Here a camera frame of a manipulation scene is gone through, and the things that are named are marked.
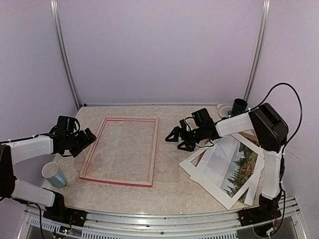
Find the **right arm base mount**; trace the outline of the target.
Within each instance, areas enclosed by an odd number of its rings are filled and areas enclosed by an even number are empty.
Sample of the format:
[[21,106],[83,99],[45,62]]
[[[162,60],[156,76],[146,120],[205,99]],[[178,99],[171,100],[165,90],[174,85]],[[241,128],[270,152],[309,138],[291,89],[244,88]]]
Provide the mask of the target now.
[[241,209],[238,212],[241,226],[248,226],[261,222],[266,222],[282,216],[279,209],[281,193],[274,199],[268,199],[262,194],[259,196],[259,206],[248,209]]

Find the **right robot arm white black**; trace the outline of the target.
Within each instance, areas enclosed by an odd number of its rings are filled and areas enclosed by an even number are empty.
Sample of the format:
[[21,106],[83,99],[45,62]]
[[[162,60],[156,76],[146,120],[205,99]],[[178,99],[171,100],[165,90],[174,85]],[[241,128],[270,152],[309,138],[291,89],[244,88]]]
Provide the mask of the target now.
[[282,178],[285,171],[284,151],[288,143],[289,128],[269,103],[243,113],[222,118],[214,122],[206,108],[193,112],[192,119],[197,126],[190,129],[186,120],[180,120],[165,138],[166,142],[177,142],[178,149],[193,152],[202,140],[217,140],[228,135],[253,130],[264,153],[265,179],[255,217],[265,221],[278,205],[282,195]]

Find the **wooden picture frame pink edge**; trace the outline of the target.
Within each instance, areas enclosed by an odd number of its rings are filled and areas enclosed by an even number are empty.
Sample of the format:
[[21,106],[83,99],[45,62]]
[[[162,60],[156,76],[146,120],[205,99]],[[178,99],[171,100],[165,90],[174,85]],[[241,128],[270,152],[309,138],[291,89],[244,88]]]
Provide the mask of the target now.
[[104,117],[79,172],[82,180],[153,185],[158,118]]

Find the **landscape photo print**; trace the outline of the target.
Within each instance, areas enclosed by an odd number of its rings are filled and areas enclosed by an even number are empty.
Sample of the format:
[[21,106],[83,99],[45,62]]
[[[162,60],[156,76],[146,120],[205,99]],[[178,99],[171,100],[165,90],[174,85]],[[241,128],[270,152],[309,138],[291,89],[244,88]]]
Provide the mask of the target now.
[[196,167],[229,197],[254,173],[258,154],[232,136],[218,140],[206,150]]

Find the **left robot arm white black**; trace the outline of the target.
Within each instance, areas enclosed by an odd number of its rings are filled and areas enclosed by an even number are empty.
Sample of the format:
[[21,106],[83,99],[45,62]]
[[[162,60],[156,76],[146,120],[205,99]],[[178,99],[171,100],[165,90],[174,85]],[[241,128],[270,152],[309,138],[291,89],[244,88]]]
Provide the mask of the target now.
[[48,132],[27,138],[0,143],[0,199],[14,199],[24,204],[49,207],[50,213],[63,222],[70,211],[60,202],[58,193],[17,179],[13,166],[40,156],[59,154],[76,157],[96,141],[97,137],[86,128],[82,130],[78,119],[59,116],[57,124]]

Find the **white mat board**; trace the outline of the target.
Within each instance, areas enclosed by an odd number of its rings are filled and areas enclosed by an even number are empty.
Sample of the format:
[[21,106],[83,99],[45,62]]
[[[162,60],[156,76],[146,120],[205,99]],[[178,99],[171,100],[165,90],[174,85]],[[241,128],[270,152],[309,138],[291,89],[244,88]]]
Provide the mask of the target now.
[[264,154],[256,136],[242,132],[199,146],[179,166],[229,210],[236,202],[253,205]]

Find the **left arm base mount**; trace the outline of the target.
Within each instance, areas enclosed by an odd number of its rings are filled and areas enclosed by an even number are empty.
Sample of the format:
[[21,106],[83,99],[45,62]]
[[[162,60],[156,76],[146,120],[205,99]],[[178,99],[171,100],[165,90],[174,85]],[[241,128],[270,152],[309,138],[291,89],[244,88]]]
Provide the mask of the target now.
[[70,226],[84,227],[87,212],[62,206],[45,207],[43,217]]

